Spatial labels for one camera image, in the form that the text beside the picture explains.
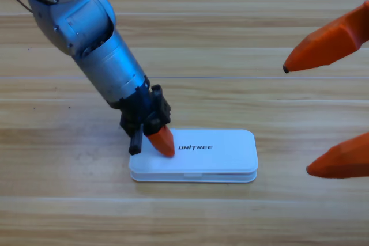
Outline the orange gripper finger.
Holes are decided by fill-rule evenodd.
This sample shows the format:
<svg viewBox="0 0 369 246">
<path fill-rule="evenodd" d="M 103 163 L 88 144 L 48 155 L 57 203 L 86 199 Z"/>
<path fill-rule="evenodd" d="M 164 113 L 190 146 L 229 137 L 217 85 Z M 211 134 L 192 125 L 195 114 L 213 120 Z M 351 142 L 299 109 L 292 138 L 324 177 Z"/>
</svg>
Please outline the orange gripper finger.
<svg viewBox="0 0 369 246">
<path fill-rule="evenodd" d="M 328 66 L 368 42 L 368 0 L 306 36 L 283 64 L 285 73 Z"/>
<path fill-rule="evenodd" d="M 331 147 L 306 168 L 315 177 L 348 179 L 368 176 L 368 133 Z"/>
</svg>

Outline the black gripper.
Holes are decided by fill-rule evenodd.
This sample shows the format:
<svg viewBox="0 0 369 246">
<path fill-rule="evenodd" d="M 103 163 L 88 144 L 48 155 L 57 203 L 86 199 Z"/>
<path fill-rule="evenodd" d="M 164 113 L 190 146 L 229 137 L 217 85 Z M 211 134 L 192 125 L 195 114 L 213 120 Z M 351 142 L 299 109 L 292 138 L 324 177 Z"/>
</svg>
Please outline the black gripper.
<svg viewBox="0 0 369 246">
<path fill-rule="evenodd" d="M 126 99 L 120 99 L 122 112 L 120 126 L 130 137 L 129 153 L 135 155 L 142 150 L 143 137 L 164 157 L 175 155 L 175 144 L 171 130 L 171 107 L 166 101 L 160 85 L 150 86 L 148 80 L 135 88 Z"/>
</svg>

